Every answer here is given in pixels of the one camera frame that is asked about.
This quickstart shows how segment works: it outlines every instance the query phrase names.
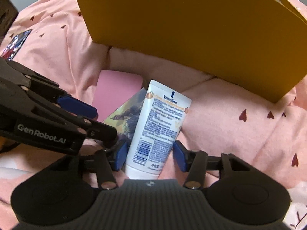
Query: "gray ribbed panel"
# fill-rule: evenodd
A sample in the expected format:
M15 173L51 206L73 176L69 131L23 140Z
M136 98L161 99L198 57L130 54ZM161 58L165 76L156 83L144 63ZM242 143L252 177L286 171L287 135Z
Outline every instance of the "gray ribbed panel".
M14 230L289 230L282 222L244 226L217 214L201 191L177 180L126 180L122 187L100 192L84 215L53 227L18 226Z

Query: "tube cap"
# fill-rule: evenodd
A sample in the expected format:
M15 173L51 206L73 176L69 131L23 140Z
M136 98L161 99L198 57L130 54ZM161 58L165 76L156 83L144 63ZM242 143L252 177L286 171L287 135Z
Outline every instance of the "tube cap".
M130 179L156 180L159 175L137 170L129 165L124 166L124 172Z

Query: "pink bed sheet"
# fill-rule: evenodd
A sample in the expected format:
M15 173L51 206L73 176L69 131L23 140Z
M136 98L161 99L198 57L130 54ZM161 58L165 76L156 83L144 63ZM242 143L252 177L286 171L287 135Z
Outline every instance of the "pink bed sheet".
M305 5L298 0L289 1L307 17ZM76 0L40 0L21 11L0 53L12 35L30 28L33 31L14 60L56 81L86 103L93 100L102 69L140 74L190 97L192 105L178 139L187 148L204 150L209 155L233 153L268 174L292 191L293 203L285 223L292 229L302 229L307 223L306 77L272 104L240 86L180 64L93 43ZM81 154L93 154L97 149L98 145L86 140ZM13 189L61 156L23 144L0 154L2 230L17 223L10 207ZM115 176L119 184L127 178L123 172ZM159 177L167 178L177 178L180 183L185 179L172 153ZM84 179L97 185L93 175ZM216 180L216 173L208 173L205 185Z

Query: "screw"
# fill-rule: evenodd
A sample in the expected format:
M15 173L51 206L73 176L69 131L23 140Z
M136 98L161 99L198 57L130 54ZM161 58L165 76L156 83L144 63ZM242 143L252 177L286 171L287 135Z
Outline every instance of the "screw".
M27 87L25 87L25 86L21 86L21 88L23 89L23 90L25 90L25 91L28 91L29 90L29 88L27 88Z
M85 123L91 123L90 120L88 120L86 118L84 118L83 120L84 120Z
M115 189L116 188L116 183L114 182L110 182L110 181L107 181L107 182L103 182L101 184L101 187L105 190L112 190L112 189Z
M201 184L199 182L196 181L189 181L185 183L185 186L188 189L199 189L201 187Z
M82 129L82 128L78 128L77 129L80 133L82 133L82 134L86 134L86 131L84 130L84 129Z

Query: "vaseline tube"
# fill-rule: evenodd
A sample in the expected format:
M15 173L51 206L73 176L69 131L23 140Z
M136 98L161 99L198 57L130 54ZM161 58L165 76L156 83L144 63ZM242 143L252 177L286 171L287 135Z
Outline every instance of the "vaseline tube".
M152 80L126 159L131 179L157 179L188 114L191 99Z

